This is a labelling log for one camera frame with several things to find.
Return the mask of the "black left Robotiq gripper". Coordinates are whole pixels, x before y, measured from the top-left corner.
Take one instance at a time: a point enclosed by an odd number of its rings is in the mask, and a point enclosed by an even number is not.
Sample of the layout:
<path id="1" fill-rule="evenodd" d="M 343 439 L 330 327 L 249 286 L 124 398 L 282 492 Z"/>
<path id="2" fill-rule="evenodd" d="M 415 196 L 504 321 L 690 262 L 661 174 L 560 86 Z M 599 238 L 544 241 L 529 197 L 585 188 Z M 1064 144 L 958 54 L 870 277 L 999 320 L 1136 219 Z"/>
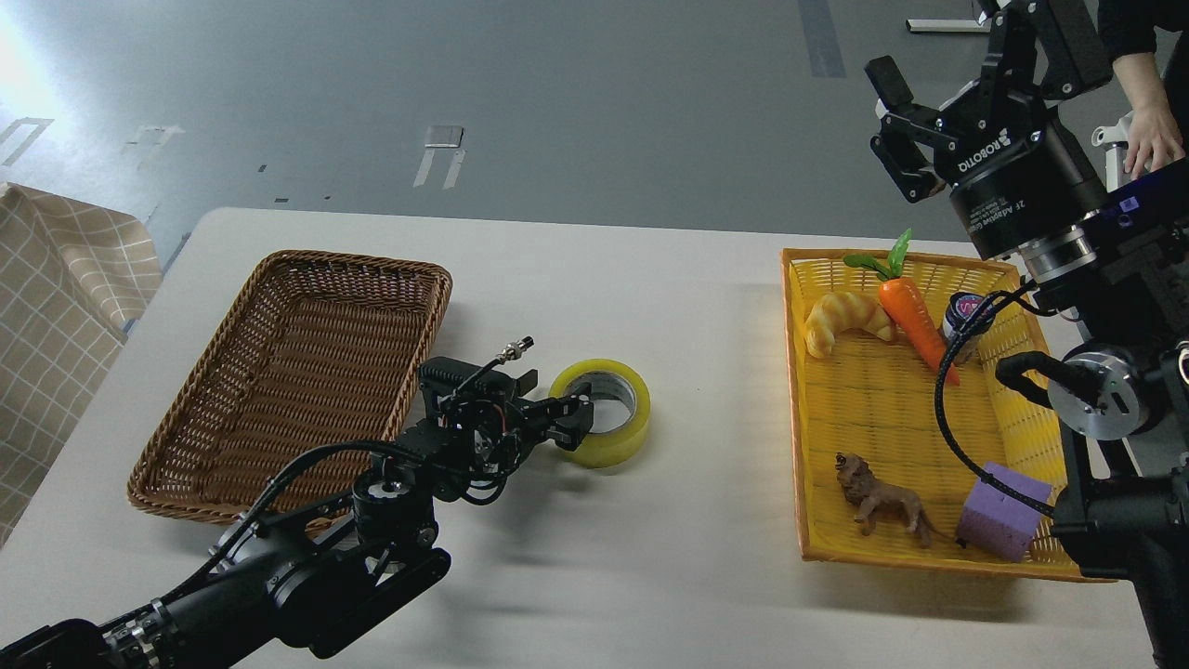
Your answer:
<path id="1" fill-rule="evenodd" d="M 422 362 L 419 385 L 427 415 L 445 433 L 446 453 L 455 460 L 449 471 L 504 479 L 545 441 L 578 450 L 594 423 L 594 403 L 581 395 L 528 400 L 537 384 L 537 370 L 512 377 L 449 356 Z"/>

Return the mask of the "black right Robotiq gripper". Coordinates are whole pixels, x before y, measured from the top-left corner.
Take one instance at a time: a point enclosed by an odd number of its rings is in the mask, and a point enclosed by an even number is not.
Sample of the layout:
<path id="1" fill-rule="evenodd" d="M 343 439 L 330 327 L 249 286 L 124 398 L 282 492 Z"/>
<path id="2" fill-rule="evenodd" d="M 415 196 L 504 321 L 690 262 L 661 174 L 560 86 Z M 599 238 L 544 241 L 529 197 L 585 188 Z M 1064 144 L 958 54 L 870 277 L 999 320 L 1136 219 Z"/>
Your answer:
<path id="1" fill-rule="evenodd" d="M 897 190 L 910 203 L 951 190 L 967 236 L 990 259 L 1065 231 L 1107 203 L 1082 145 L 1040 100 L 1078 97 L 1107 86 L 1113 74 L 1083 1 L 979 7 L 989 25 L 984 63 L 977 81 L 939 109 L 916 102 L 891 56 L 870 59 L 866 76 L 880 122 L 869 145 Z M 1005 116 L 980 120 L 980 94 L 1004 97 Z"/>

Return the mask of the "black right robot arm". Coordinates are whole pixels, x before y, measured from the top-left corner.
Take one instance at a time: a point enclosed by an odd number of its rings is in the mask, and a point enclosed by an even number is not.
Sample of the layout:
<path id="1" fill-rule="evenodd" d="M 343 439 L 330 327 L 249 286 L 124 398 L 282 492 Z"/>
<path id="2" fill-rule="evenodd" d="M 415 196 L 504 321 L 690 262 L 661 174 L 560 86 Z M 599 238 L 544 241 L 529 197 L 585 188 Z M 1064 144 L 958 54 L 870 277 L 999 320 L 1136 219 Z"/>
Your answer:
<path id="1" fill-rule="evenodd" d="M 1127 580 L 1155 664 L 1185 665 L 1185 160 L 1109 190 L 1061 124 L 1059 101 L 1108 84 L 1081 1 L 986 1 L 984 63 L 942 109 L 917 103 L 895 59 L 872 59 L 872 150 L 910 203 L 950 187 L 983 259 L 1017 254 L 1026 280 L 992 294 L 989 321 L 1033 292 L 1082 343 L 1025 351 L 1000 384 L 1061 423 L 1067 485 L 1023 498 L 1088 579 Z"/>

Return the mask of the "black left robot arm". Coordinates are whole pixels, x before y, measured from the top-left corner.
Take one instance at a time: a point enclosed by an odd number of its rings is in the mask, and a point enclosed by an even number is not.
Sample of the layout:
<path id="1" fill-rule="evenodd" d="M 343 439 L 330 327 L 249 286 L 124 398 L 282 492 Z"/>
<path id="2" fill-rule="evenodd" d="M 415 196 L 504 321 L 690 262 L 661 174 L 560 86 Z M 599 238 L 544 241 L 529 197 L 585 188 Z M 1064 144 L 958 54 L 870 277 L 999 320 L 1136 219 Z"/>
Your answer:
<path id="1" fill-rule="evenodd" d="M 272 640 L 345 650 L 449 572 L 438 501 L 491 504 L 536 444 L 573 452 L 591 431 L 590 381 L 531 400 L 535 370 L 501 373 L 528 348 L 424 361 L 415 425 L 302 453 L 174 591 L 101 625 L 38 627 L 4 648 L 5 668 L 229 668 Z"/>

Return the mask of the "person's hand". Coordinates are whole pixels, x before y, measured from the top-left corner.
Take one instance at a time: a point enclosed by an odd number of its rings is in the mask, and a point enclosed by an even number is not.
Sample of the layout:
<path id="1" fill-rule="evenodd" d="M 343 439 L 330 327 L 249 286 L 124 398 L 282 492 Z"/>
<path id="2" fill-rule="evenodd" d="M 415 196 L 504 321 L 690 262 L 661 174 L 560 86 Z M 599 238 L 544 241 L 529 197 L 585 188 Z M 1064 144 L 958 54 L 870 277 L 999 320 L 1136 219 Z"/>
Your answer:
<path id="1" fill-rule="evenodd" d="M 1143 103 L 1130 112 L 1125 173 L 1138 179 L 1185 157 L 1183 135 L 1166 101 Z"/>

